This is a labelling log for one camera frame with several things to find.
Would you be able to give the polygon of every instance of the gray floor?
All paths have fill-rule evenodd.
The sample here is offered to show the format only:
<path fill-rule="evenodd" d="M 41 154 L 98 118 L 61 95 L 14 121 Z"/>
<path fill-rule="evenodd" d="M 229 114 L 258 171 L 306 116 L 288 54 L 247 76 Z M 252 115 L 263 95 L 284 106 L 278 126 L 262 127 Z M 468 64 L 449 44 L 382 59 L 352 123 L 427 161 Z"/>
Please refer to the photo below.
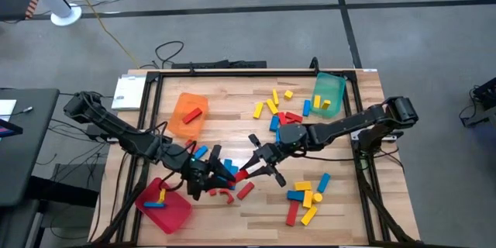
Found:
<path fill-rule="evenodd" d="M 348 3 L 444 0 L 346 0 Z M 247 5 L 336 4 L 337 0 L 125 0 L 98 11 L 196 9 Z M 40 3 L 37 13 L 46 11 Z M 412 98 L 420 122 L 401 138 L 408 189 L 427 243 L 493 246 L 496 228 L 494 129 L 464 129 L 458 112 L 468 90 L 496 73 L 493 5 L 350 11 L 363 67 L 377 68 L 386 95 Z M 254 12 L 105 19 L 142 63 L 154 48 L 183 40 L 177 61 L 267 60 L 270 67 L 353 67 L 339 11 Z M 111 95 L 133 64 L 95 19 L 56 28 L 48 21 L 0 23 L 1 87 L 57 87 Z M 55 118 L 63 119 L 61 97 Z M 39 161 L 66 164 L 90 148 L 49 134 Z M 37 166 L 49 177 L 53 165 Z M 45 246 L 62 242 L 46 235 Z"/>

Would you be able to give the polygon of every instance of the wooden table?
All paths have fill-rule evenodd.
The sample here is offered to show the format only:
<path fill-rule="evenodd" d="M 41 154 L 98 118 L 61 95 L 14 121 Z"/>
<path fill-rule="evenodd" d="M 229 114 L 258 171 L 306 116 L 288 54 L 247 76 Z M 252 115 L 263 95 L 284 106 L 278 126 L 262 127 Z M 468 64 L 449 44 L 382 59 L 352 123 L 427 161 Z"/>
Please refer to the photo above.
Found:
<path fill-rule="evenodd" d="M 143 70 L 129 72 L 145 73 Z M 356 70 L 356 75 L 364 108 L 384 100 L 379 74 L 376 71 Z M 248 140 L 248 135 L 256 133 L 262 143 L 274 141 L 274 133 L 268 129 L 272 115 L 268 108 L 264 108 L 260 119 L 254 119 L 255 103 L 271 98 L 272 88 L 276 88 L 281 102 L 280 111 L 300 115 L 303 101 L 312 96 L 314 84 L 315 77 L 167 77 L 164 80 L 157 122 L 160 123 L 171 117 L 181 92 L 204 95 L 208 98 L 209 111 L 198 142 L 200 145 L 208 146 L 209 150 L 215 144 L 222 145 L 220 158 L 230 158 L 234 165 L 243 166 L 253 154 L 253 145 Z M 286 90 L 294 92 L 290 101 L 282 98 Z M 348 90 L 350 97 L 353 97 L 352 91 Z M 155 91 L 152 88 L 150 92 L 149 111 L 146 113 L 145 123 L 150 123 L 150 110 Z M 354 100 L 351 99 L 350 103 L 354 113 L 356 111 Z M 138 115 L 138 112 L 119 113 L 122 120 L 132 125 L 137 124 Z M 342 117 L 344 117 L 343 109 L 332 121 Z M 304 119 L 306 123 L 323 121 L 330 122 L 315 115 Z M 184 143 L 185 139 L 174 137 L 174 142 Z M 395 145 L 384 144 L 383 149 L 392 151 Z M 110 148 L 102 182 L 102 212 L 96 236 L 102 233 L 110 221 L 116 179 L 123 154 L 119 146 Z M 350 137 L 341 136 L 312 156 L 351 158 Z M 377 158 L 376 167 L 385 207 L 407 234 L 418 239 L 419 233 L 401 168 L 387 157 Z M 120 175 L 115 212 L 121 205 L 128 168 L 129 158 L 126 159 Z M 184 227 L 172 235 L 166 235 L 144 216 L 138 244 L 141 246 L 367 244 L 353 162 L 288 158 L 278 165 L 278 170 L 288 182 L 286 187 L 280 188 L 274 177 L 255 177 L 251 180 L 255 184 L 253 191 L 242 201 L 235 198 L 231 205 L 226 204 L 225 195 L 211 197 L 207 193 L 204 193 L 199 201 L 194 201 L 186 195 L 186 189 L 183 187 L 178 192 L 193 204 L 193 212 Z M 152 165 L 148 182 L 155 177 L 165 177 L 169 172 L 162 164 Z M 323 201 L 317 205 L 319 210 L 315 218 L 309 226 L 303 226 L 299 220 L 306 210 L 300 208 L 296 226 L 286 226 L 285 219 L 289 208 L 286 199 L 287 190 L 292 189 L 295 181 L 311 181 L 313 188 L 316 188 L 324 172 L 331 174 L 332 180 L 323 195 Z M 179 175 L 175 174 L 168 182 L 170 184 L 179 182 Z M 246 181 L 241 182 L 236 187 L 235 193 L 245 183 Z M 375 235 L 380 239 L 377 213 L 372 204 L 370 205 Z M 98 210 L 95 210 L 93 226 L 97 212 Z M 134 212 L 133 206 L 127 219 L 125 240 L 130 238 Z"/>

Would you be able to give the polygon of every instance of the orange plastic container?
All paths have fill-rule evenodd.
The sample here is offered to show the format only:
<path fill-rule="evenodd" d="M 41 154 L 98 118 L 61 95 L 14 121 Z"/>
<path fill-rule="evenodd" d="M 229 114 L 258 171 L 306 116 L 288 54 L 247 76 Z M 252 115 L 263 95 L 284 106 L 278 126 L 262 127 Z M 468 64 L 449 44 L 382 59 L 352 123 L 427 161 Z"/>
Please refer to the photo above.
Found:
<path fill-rule="evenodd" d="M 191 120 L 188 124 L 184 124 L 183 118 L 196 108 L 201 109 L 202 114 Z M 174 113 L 167 125 L 167 129 L 176 136 L 196 140 L 203 128 L 207 114 L 208 99 L 206 97 L 190 93 L 181 93 L 177 100 L 176 107 L 174 108 Z"/>

